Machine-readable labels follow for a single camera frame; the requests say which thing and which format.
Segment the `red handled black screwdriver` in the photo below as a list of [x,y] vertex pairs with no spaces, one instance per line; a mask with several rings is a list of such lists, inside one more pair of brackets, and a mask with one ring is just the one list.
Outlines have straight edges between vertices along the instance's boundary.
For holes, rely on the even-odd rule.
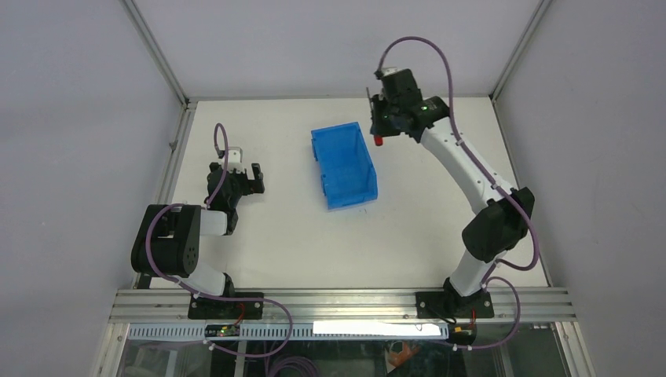
[[370,111],[371,111],[371,128],[370,128],[370,134],[373,137],[373,141],[376,146],[382,146],[383,145],[383,136],[381,134],[382,131],[382,124],[383,124],[383,116],[384,116],[384,108],[385,108],[385,101],[383,98],[382,93],[378,94],[371,94],[370,90],[368,87],[365,88],[366,90],[366,95],[368,99],[368,103],[370,105]]

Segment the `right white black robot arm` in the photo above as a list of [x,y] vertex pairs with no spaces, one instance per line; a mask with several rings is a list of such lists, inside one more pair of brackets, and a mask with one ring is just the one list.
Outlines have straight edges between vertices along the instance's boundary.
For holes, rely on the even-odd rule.
[[535,198],[527,188],[515,189],[476,153],[459,131],[451,101],[425,98],[407,68],[380,68],[379,93],[369,98],[376,145],[402,134],[430,152],[459,186],[474,218],[463,229],[464,254],[445,281],[457,298],[478,293],[500,257],[522,240]]

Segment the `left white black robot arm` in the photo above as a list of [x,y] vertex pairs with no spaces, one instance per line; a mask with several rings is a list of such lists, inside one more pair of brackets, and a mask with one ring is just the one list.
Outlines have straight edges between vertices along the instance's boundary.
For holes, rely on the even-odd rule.
[[243,165],[224,170],[213,162],[207,175],[208,199],[203,206],[152,204],[146,208],[131,251],[137,273],[184,284],[195,297],[236,296],[232,278],[199,260],[203,236],[231,236],[239,221],[237,206],[244,196],[265,192],[259,163],[249,174]]

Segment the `blue plastic storage bin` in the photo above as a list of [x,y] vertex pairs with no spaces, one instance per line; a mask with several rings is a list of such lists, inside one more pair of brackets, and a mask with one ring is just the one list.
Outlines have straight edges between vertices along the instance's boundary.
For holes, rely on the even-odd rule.
[[359,123],[312,130],[311,145],[328,210],[378,198],[376,171]]

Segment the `small green circuit board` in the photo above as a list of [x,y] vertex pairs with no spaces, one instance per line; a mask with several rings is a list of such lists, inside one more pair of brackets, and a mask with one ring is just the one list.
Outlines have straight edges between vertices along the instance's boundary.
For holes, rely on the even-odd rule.
[[240,335],[240,327],[233,324],[211,324],[204,331],[206,338],[224,338]]

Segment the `orange object under table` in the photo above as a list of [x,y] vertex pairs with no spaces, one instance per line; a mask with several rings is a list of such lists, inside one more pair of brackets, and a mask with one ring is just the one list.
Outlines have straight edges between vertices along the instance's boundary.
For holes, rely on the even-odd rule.
[[420,346],[414,342],[391,342],[386,348],[386,363],[392,368],[397,368],[414,357],[419,351]]

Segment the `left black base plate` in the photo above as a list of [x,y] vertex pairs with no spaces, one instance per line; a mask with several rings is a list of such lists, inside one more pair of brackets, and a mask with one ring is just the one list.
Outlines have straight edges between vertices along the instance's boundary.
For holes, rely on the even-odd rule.
[[190,320],[223,320],[235,321],[260,320],[263,315],[263,303],[260,298],[264,294],[258,291],[240,292],[235,294],[239,302],[213,300],[211,298],[190,299],[187,318]]

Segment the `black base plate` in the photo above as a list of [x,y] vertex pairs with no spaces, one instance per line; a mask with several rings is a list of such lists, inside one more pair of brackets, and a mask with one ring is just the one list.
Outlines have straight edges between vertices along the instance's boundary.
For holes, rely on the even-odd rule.
[[235,321],[260,320],[263,315],[263,303],[260,298],[264,294],[258,291],[240,292],[235,294],[239,302],[213,300],[211,298],[190,299],[187,318],[190,320],[223,320]]
[[456,291],[417,291],[415,307],[419,319],[488,319],[495,316],[491,296],[479,290],[470,296]]

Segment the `aluminium front rail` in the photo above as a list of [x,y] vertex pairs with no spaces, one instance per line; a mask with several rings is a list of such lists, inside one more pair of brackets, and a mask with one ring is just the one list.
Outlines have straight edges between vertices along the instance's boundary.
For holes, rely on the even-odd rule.
[[[401,289],[264,289],[259,304],[262,323],[286,321],[282,304],[296,323],[318,320],[365,320],[415,323],[443,313],[439,292],[431,288]],[[111,324],[184,323],[197,308],[191,295],[180,289],[119,290],[112,304]],[[515,314],[523,323],[575,322],[568,291],[556,287],[489,288],[479,309],[461,313],[460,323],[474,318],[479,324],[508,324]]]

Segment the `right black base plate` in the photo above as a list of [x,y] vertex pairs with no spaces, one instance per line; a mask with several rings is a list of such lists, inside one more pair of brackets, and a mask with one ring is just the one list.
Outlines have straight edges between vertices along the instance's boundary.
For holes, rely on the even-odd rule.
[[415,307],[419,319],[488,319],[495,316],[491,296],[479,290],[470,296],[456,291],[417,291]]

